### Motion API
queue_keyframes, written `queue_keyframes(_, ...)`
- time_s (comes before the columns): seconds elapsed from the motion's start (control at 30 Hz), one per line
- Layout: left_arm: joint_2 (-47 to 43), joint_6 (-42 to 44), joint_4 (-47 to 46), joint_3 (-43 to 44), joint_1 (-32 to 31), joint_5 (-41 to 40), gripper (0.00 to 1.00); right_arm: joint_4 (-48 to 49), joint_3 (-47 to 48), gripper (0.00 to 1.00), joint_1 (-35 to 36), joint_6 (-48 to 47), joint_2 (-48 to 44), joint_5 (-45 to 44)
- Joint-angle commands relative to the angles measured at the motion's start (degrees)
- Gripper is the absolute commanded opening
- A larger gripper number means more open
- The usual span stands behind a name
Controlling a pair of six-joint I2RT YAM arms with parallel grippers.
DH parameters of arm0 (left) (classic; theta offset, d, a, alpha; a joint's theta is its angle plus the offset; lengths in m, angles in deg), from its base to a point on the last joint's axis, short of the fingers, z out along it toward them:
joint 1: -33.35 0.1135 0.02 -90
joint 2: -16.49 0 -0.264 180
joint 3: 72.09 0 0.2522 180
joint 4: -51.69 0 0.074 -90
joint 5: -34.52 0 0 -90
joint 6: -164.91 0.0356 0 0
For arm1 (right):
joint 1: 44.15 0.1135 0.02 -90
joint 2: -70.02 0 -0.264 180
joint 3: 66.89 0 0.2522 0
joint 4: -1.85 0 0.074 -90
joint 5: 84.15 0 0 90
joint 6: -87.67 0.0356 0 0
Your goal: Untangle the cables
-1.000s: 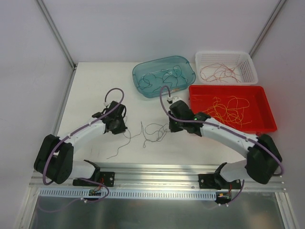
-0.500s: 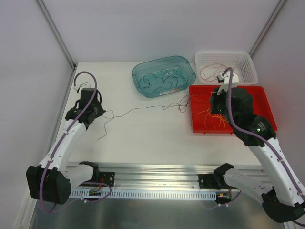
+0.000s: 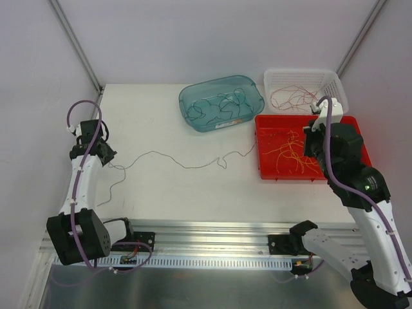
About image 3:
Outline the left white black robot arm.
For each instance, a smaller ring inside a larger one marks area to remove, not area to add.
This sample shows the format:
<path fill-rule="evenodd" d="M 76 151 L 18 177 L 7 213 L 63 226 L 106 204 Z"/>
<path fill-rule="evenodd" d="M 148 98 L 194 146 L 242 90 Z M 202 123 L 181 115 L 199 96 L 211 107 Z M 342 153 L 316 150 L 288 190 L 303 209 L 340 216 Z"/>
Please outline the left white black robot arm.
<path fill-rule="evenodd" d="M 109 256 L 112 244 L 120 250 L 134 246 L 135 235 L 127 218 L 103 222 L 95 212 L 97 182 L 102 168 L 116 155 L 108 144 L 108 128 L 98 120 L 81 122 L 74 129 L 76 144 L 69 156 L 71 180 L 59 214 L 48 218 L 46 230 L 63 265 Z"/>

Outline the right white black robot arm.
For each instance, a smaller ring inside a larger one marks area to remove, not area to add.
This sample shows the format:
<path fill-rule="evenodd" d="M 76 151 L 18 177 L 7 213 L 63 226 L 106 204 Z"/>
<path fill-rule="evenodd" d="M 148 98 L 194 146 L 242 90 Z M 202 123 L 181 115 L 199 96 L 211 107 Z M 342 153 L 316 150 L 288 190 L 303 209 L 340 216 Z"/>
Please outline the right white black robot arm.
<path fill-rule="evenodd" d="M 355 220 L 367 257 L 331 240 L 306 220 L 290 228 L 289 247 L 296 254 L 319 256 L 349 282 L 365 308 L 407 308 L 411 297 L 411 263 L 398 236 L 390 193 L 383 175 L 362 162 L 364 141 L 351 124 L 330 129 L 310 121 L 303 129 L 304 155 L 314 158 Z"/>

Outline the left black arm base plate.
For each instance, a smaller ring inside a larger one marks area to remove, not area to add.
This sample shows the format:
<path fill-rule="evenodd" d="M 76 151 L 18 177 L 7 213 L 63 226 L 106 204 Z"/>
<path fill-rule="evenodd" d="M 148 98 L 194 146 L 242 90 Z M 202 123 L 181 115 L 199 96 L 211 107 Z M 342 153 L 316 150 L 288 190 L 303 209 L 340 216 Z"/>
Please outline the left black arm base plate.
<path fill-rule="evenodd" d="M 149 252 L 149 249 L 142 245 L 145 243 L 153 251 L 155 249 L 155 237 L 155 232 L 134 231 L 131 238 L 131 241 L 133 242 L 131 250 L 137 252 Z"/>

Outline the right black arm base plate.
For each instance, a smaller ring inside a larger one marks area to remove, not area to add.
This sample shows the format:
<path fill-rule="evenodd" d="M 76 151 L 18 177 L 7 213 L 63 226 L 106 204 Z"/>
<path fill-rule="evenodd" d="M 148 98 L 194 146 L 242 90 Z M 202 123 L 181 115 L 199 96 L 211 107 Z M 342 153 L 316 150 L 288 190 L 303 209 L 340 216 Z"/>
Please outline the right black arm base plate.
<path fill-rule="evenodd" d="M 267 239 L 270 255 L 295 255 L 289 234 L 270 234 Z"/>

